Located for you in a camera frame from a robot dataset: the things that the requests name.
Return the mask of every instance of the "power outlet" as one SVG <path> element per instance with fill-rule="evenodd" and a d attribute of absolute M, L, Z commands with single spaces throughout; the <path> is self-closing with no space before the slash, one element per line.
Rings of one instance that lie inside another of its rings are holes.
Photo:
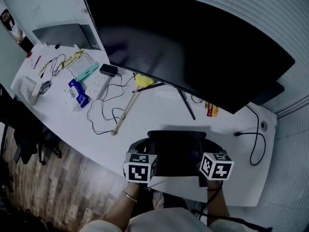
<path fill-rule="evenodd" d="M 85 91 L 85 94 L 91 99 L 95 100 L 101 97 L 104 89 L 107 87 L 111 77 L 96 73 L 91 76 L 91 83 Z"/>

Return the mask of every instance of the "monitor leg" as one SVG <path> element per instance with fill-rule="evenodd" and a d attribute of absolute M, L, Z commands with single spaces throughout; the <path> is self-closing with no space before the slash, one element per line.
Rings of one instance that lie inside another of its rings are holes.
<path fill-rule="evenodd" d="M 154 87 L 160 87 L 160 86 L 163 86 L 163 85 L 166 85 L 166 84 L 165 83 L 153 84 L 153 85 L 150 85 L 148 87 L 140 88 L 139 90 L 137 90 L 137 92 L 140 92 L 140 91 L 143 91 L 143 90 L 148 90 L 148 89 L 151 89 L 151 88 L 154 88 Z"/>
<path fill-rule="evenodd" d="M 183 100 L 185 106 L 186 106 L 187 109 L 189 110 L 189 113 L 191 114 L 192 119 L 195 120 L 195 116 L 194 116 L 194 114 L 193 114 L 193 112 L 192 112 L 192 110 L 191 110 L 191 108 L 190 108 L 190 106 L 189 106 L 187 100 L 185 99 L 185 96 L 183 95 L 183 92 L 182 92 L 180 89 L 177 89 L 177 91 L 178 91 L 178 93 L 180 94 L 180 96 L 181 96 L 181 98 L 182 98 L 182 100 Z"/>

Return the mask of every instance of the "white desk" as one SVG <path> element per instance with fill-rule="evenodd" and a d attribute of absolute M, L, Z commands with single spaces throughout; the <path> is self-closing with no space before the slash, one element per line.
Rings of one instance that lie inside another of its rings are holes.
<path fill-rule="evenodd" d="M 33 49 L 33 62 L 35 63 L 38 54 L 42 55 L 39 64 L 35 69 L 31 68 L 29 59 L 26 59 L 18 71 L 11 88 L 34 115 L 51 131 L 58 135 L 63 141 L 74 147 L 76 150 L 89 157 L 100 165 L 123 175 L 123 162 L 125 153 L 129 146 L 139 139 L 147 138 L 147 132 L 152 130 L 191 130 L 204 131 L 207 138 L 216 142 L 226 150 L 232 160 L 235 161 L 234 169 L 228 181 L 224 182 L 223 191 L 227 205 L 233 206 L 256 206 L 261 196 L 267 178 L 274 144 L 276 116 L 262 107 L 254 104 L 250 106 L 258 113 L 260 121 L 268 123 L 267 132 L 263 132 L 267 147 L 266 153 L 258 166 L 251 166 L 249 163 L 250 153 L 253 148 L 255 135 L 233 136 L 235 131 L 256 131 L 256 116 L 246 107 L 232 115 L 220 110 L 216 118 L 207 117 L 204 108 L 190 104 L 196 116 L 194 121 L 177 90 L 170 86 L 162 86 L 148 91 L 141 92 L 116 136 L 110 133 L 96 135 L 91 129 L 91 123 L 86 118 L 90 107 L 87 105 L 79 112 L 72 112 L 61 99 L 63 86 L 73 78 L 71 73 L 64 69 L 59 76 L 54 77 L 50 89 L 38 98 L 37 103 L 31 107 L 19 93 L 18 80 L 28 75 L 35 81 L 42 66 L 51 58 L 61 53 L 67 56 L 75 52 L 71 47 L 60 47 L 55 50 L 53 46 L 46 47 L 35 45 Z M 95 61 L 101 64 L 109 63 L 104 51 L 85 50 Z M 119 68 L 123 76 L 123 83 L 132 76 L 132 72 Z M 49 80 L 51 73 L 49 67 L 41 81 Z M 110 83 L 119 84 L 120 78 L 115 77 Z M 104 111 L 106 116 L 112 117 L 113 107 L 124 108 L 135 89 L 133 80 L 125 87 L 123 96 L 105 103 Z M 162 96 L 163 93 L 174 94 L 172 97 Z M 111 87 L 108 97 L 121 94 L 121 88 Z M 101 115 L 101 105 L 97 102 L 90 114 L 95 122 L 97 130 L 112 130 L 114 121 L 105 121 Z M 256 152 L 253 155 L 253 162 L 258 161 L 264 150 L 264 142 L 258 137 Z M 160 190 L 183 198 L 205 202 L 207 200 L 206 188 L 198 186 L 197 177 L 154 177 L 149 184 L 151 188 Z"/>

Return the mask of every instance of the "office chair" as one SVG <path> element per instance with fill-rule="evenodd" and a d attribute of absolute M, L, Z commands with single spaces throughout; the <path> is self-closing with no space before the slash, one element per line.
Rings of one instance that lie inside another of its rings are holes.
<path fill-rule="evenodd" d="M 39 162 L 45 165 L 46 162 L 42 160 L 43 145 L 52 150 L 58 158 L 62 157 L 61 151 L 46 140 L 47 135 L 52 132 L 22 102 L 12 99 L 2 84 L 0 84 L 0 122 L 15 129 L 14 139 L 17 144 L 15 163 L 21 158 L 23 163 L 27 164 L 31 155 L 39 152 Z"/>

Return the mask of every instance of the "wooden floor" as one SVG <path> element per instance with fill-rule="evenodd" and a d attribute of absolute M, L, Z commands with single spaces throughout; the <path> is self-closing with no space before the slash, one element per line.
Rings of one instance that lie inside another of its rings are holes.
<path fill-rule="evenodd" d="M 13 193 L 6 190 L 13 207 L 29 209 L 43 222 L 68 232 L 79 231 L 88 222 L 101 219 L 121 195 L 127 182 L 88 159 L 65 142 L 58 143 L 62 158 L 44 149 L 46 165 L 32 155 L 29 163 L 15 164 L 16 144 L 13 129 L 8 130 L 4 160 L 15 182 Z"/>

